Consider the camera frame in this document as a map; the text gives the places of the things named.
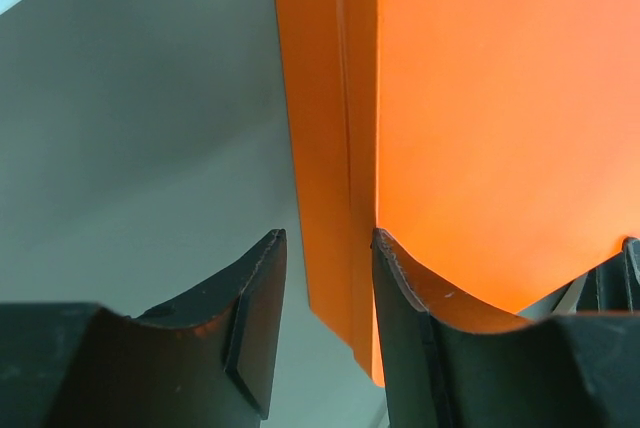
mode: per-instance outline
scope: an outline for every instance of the curved black edge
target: curved black edge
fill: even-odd
[[[271,403],[286,263],[285,233],[274,233],[240,295],[225,363],[225,372],[263,420]]]
[[[231,265],[184,293],[148,309],[136,320],[165,328],[188,328],[206,323],[238,299],[259,268],[270,269],[269,264],[262,261],[273,253],[274,248],[277,250],[279,244],[284,244],[286,252],[284,230],[270,231]]]
[[[417,261],[390,240],[375,232],[373,279],[392,426],[640,426],[633,395],[640,379],[639,317],[552,316],[491,334],[460,329],[450,323],[455,303],[442,311],[438,299],[421,297],[402,266]],[[635,282],[636,246],[628,240],[623,251]]]
[[[527,319],[475,298],[422,266],[386,231],[374,231],[373,245],[374,271],[376,266],[386,266],[406,302],[416,311],[475,333],[510,331],[529,324]],[[474,317],[464,316],[465,312],[473,312]]]
[[[88,303],[0,305],[0,426],[257,427],[268,413],[285,266],[285,233],[274,230],[140,319]],[[269,310],[256,327],[260,298]],[[253,343],[267,354],[249,356]],[[225,373],[238,350],[242,389]]]

